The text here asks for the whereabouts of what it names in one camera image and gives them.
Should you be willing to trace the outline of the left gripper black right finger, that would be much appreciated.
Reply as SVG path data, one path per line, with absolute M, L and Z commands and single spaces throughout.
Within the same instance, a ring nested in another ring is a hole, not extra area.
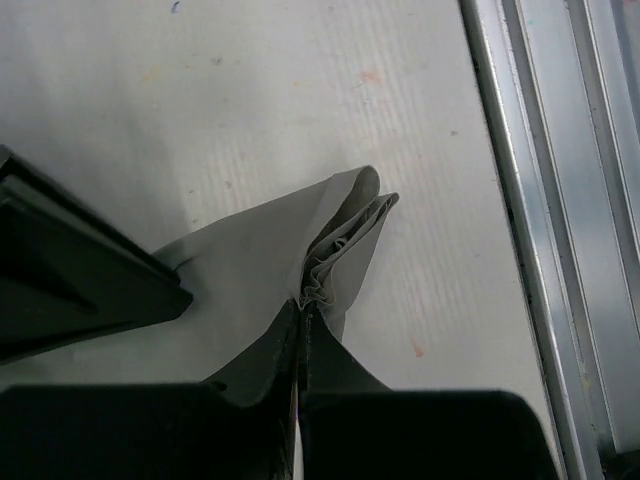
M 304 310 L 299 425 L 307 479 L 555 479 L 539 420 L 500 390 L 395 391 Z

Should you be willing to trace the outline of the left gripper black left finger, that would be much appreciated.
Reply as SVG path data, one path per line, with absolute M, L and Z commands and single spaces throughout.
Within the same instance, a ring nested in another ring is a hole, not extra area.
M 1 396 L 5 479 L 289 479 L 298 320 L 200 382 L 19 386 Z

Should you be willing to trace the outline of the grey underwear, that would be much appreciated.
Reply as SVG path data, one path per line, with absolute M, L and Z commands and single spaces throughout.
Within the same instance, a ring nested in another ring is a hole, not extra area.
M 193 296 L 178 318 L 1 357 L 1 383 L 201 381 L 260 338 L 290 301 L 319 307 L 338 332 L 397 201 L 366 166 L 211 223 L 150 254 Z

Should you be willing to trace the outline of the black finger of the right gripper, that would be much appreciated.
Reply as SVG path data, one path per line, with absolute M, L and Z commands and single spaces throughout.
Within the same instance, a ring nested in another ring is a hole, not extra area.
M 174 320 L 192 301 L 174 270 L 2 147 L 2 359 Z

